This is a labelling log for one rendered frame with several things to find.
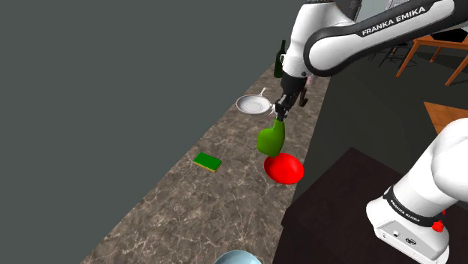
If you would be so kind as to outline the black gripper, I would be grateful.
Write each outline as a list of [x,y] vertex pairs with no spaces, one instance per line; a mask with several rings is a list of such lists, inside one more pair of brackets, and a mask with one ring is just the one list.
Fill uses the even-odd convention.
[[294,105],[294,97],[300,93],[299,96],[299,106],[304,107],[308,102],[308,99],[305,97],[307,89],[305,88],[307,82],[306,77],[295,77],[288,74],[284,74],[280,81],[280,86],[283,89],[283,95],[280,99],[275,102],[274,111],[276,113],[276,119],[280,122],[284,120],[287,116],[287,113]]

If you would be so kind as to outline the dark green wine bottle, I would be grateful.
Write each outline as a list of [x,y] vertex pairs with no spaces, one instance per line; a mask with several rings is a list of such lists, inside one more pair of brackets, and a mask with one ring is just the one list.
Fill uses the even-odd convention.
[[275,78],[281,78],[283,75],[283,57],[284,54],[286,53],[285,46],[286,46],[286,40],[281,41],[280,49],[276,54],[276,59],[275,59],[275,65],[274,65],[274,77]]

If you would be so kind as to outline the silver frying pan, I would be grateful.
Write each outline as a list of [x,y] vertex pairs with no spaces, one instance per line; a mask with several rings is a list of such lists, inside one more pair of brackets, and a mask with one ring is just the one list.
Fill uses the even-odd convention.
[[235,102],[237,109],[248,115],[260,115],[268,112],[272,108],[270,100],[263,96],[266,87],[259,94],[246,94]]

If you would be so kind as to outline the red bowl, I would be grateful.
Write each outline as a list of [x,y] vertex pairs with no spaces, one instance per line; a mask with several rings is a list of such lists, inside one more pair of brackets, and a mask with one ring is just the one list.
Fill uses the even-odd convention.
[[264,170],[270,179],[282,185],[296,184],[305,173],[301,161],[287,153],[267,157],[264,161]]

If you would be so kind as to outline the green and yellow sponge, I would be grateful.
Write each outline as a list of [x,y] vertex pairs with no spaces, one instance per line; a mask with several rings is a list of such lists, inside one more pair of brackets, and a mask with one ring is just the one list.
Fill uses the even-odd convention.
[[211,172],[216,173],[220,165],[222,164],[222,160],[217,159],[209,154],[200,152],[194,159],[193,162],[202,168],[205,168]]

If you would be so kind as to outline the dark robot stand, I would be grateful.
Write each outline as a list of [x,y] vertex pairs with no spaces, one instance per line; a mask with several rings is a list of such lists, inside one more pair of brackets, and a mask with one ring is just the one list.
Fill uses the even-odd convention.
[[350,148],[286,210],[272,264],[418,264],[377,238],[366,215],[400,178]]

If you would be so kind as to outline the wooden table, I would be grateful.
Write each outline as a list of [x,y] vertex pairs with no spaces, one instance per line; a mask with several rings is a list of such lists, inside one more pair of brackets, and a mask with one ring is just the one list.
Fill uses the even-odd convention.
[[[454,49],[454,50],[467,50],[468,51],[468,36],[462,42],[453,42],[453,41],[446,41],[446,40],[434,40],[430,35],[424,37],[418,37],[413,40],[413,45],[410,48],[406,58],[403,60],[396,77],[399,77],[403,72],[405,67],[410,62],[411,58],[416,53],[417,49],[420,46],[427,46],[427,47],[436,47],[437,50],[433,54],[430,62],[433,62],[440,52],[443,49]],[[462,70],[468,65],[468,55],[463,59],[463,61],[458,65],[454,73],[449,77],[446,81],[445,85],[450,86],[452,82],[456,79],[456,77],[462,72]]]

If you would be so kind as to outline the light blue bowl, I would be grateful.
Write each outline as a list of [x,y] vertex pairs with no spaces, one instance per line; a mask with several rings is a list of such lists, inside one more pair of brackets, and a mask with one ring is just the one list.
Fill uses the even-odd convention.
[[262,264],[252,253],[231,250],[218,257],[213,264]]

